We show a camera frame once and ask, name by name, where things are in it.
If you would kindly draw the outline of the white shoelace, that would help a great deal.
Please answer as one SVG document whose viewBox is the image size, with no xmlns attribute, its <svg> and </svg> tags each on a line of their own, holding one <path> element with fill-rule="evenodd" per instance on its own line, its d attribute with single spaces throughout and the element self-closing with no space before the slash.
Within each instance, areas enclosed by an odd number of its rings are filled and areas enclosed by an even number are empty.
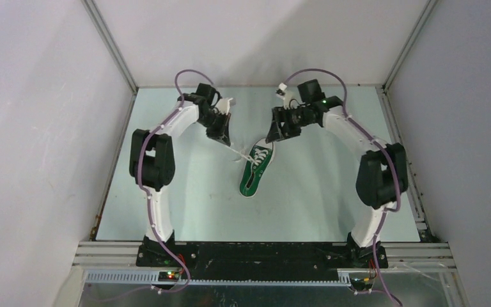
<svg viewBox="0 0 491 307">
<path fill-rule="evenodd" d="M 247 153 L 238 151 L 232 148 L 231 145 L 224 143 L 221 143 L 221 145 L 239 155 L 241 159 L 249 162 L 252 168 L 257 168 L 264 164 L 269 165 L 274 156 L 274 147 L 267 145 L 262 139 L 255 143 Z"/>
</svg>

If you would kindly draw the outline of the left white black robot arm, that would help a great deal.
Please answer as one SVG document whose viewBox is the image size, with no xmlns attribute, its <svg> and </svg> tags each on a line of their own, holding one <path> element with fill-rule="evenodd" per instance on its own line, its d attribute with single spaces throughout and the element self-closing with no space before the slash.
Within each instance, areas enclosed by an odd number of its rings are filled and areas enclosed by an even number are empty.
<svg viewBox="0 0 491 307">
<path fill-rule="evenodd" d="M 129 173 L 146 193 L 146 237 L 159 241 L 152 250 L 152 258 L 161 266 L 176 260 L 176 248 L 167 243 L 174 235 L 168 198 L 168 186 L 176 171 L 173 141 L 198 123 L 206 129 L 207 138 L 231 146 L 230 109 L 234 103 L 234 98 L 223 98 L 213 86 L 200 83 L 194 93 L 179 96 L 160 124 L 152 130 L 137 129 L 132 134 Z"/>
</svg>

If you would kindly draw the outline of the green canvas sneaker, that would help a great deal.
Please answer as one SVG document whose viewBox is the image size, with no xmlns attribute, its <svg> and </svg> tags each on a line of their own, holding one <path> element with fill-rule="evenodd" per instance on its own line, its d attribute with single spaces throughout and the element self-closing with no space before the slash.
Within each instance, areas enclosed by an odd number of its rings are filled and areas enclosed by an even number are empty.
<svg viewBox="0 0 491 307">
<path fill-rule="evenodd" d="M 252 198 L 258 191 L 261 179 L 275 157 L 274 143 L 258 140 L 249 151 L 250 159 L 244 166 L 244 172 L 238 190 L 243 197 Z"/>
</svg>

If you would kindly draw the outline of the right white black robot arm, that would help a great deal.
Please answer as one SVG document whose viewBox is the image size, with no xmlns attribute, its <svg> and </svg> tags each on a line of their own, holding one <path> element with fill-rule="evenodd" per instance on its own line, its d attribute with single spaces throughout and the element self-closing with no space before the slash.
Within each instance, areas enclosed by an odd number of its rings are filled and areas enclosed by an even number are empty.
<svg viewBox="0 0 491 307">
<path fill-rule="evenodd" d="M 401 195 L 408 186 L 407 156 L 401 143 L 387 143 L 368 132 L 347 111 L 346 100 L 327 97 L 316 79 L 298 86 L 301 102 L 293 105 L 295 94 L 281 83 L 276 96 L 282 106 L 272 110 L 266 142 L 283 141 L 300 135 L 303 127 L 317 124 L 338 137 L 359 160 L 355 190 L 367 206 L 346 242 L 346 260 L 354 267 L 373 264 L 380 256 L 380 231 L 388 212 L 401 207 Z"/>
</svg>

